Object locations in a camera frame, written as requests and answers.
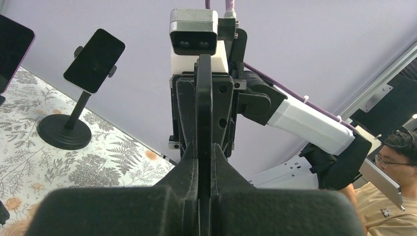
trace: round black base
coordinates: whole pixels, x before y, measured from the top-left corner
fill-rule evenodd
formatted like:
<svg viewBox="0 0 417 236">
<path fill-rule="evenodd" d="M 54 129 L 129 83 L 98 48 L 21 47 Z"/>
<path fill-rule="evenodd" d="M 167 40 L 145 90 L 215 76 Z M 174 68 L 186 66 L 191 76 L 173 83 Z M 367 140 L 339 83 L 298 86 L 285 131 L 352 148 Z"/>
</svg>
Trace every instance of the round black base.
<svg viewBox="0 0 417 236">
<path fill-rule="evenodd" d="M 66 129 L 68 115 L 50 115 L 42 119 L 37 127 L 43 141 L 60 149 L 78 150 L 85 148 L 91 141 L 91 130 L 81 120 L 77 120 L 74 129 Z"/>
</svg>

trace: white cable tie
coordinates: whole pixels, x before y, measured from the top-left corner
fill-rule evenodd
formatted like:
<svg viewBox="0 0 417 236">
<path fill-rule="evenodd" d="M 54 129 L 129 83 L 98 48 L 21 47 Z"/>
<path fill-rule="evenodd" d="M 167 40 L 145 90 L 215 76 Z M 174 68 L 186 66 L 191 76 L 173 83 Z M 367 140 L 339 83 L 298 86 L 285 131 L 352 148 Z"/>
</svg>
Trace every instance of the white cable tie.
<svg viewBox="0 0 417 236">
<path fill-rule="evenodd" d="M 307 103 L 307 101 L 308 101 L 308 99 L 309 99 L 309 97 L 306 95 L 306 96 L 304 96 L 304 101 L 303 101 L 303 103 L 304 104 L 306 104 Z"/>
<path fill-rule="evenodd" d="M 339 124 L 342 123 L 342 117 L 341 116 L 336 116 L 339 119 Z"/>
</svg>

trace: phone stand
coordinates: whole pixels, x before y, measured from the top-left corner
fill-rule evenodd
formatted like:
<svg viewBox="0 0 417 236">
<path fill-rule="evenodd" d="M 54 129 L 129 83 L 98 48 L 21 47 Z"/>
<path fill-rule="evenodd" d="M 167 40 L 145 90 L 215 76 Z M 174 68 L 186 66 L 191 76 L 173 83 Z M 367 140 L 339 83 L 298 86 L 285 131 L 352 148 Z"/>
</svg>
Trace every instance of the phone stand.
<svg viewBox="0 0 417 236">
<path fill-rule="evenodd" d="M 74 57 L 83 49 L 79 46 Z M 108 77 L 112 77 L 117 67 L 113 66 Z M 78 150 L 85 148 L 91 141 L 91 130 L 84 122 L 79 120 L 81 112 L 86 106 L 91 94 L 83 91 L 71 115 L 54 114 L 42 119 L 37 132 L 46 143 L 64 150 Z"/>
</svg>

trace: table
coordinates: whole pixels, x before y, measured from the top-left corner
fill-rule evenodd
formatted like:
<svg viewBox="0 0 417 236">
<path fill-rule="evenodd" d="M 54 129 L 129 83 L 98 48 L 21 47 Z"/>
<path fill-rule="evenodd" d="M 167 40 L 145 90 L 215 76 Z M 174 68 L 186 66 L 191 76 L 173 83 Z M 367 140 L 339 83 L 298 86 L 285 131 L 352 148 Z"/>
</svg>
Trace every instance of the table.
<svg viewBox="0 0 417 236">
<path fill-rule="evenodd" d="M 67 151 L 46 144 L 36 126 L 50 114 L 71 114 L 76 102 L 19 68 L 0 106 L 0 199 L 10 219 L 0 236 L 21 236 L 42 199 L 58 188 L 149 186 L 173 165 L 91 111 L 80 119 L 92 141 Z"/>
</svg>

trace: white bracket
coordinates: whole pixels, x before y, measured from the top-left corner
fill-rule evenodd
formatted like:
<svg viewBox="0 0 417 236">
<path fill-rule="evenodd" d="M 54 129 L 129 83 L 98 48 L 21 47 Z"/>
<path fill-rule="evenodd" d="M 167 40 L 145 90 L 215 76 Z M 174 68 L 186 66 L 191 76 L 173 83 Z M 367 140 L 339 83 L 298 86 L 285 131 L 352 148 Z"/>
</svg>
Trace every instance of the white bracket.
<svg viewBox="0 0 417 236">
<path fill-rule="evenodd" d="M 279 166 L 255 175 L 249 182 L 257 188 L 317 189 L 319 181 L 310 168 L 310 163 L 304 157 L 295 156 Z"/>
</svg>

